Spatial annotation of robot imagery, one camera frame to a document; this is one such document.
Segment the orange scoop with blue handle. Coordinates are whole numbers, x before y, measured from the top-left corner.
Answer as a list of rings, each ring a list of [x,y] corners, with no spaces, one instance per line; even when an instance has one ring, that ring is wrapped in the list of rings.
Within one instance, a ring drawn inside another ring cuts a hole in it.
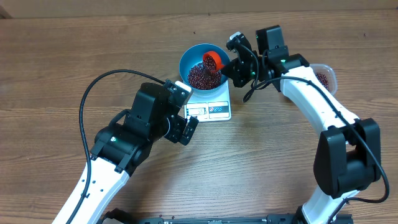
[[[202,63],[211,73],[216,73],[224,67],[221,57],[215,51],[204,53]]]

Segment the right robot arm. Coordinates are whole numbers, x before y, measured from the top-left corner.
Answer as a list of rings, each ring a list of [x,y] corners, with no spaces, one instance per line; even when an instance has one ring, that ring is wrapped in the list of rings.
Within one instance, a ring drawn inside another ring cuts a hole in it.
[[[279,26],[257,30],[256,40],[253,50],[244,34],[233,34],[226,48],[237,57],[222,73],[239,88],[250,85],[256,91],[275,86],[298,107],[319,138],[313,163],[315,191],[294,214],[278,215],[278,222],[350,223],[350,218],[339,216],[341,209],[357,201],[359,192],[372,183],[387,182],[378,124],[347,110],[302,55],[289,54]]]

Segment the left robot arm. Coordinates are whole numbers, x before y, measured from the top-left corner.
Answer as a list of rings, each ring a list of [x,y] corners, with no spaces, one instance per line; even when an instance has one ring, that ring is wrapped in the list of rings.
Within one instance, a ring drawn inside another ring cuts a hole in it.
[[[143,83],[132,108],[122,110],[97,133],[90,163],[54,223],[96,223],[157,140],[187,145],[198,120],[178,112],[191,95],[191,87],[180,81]]]

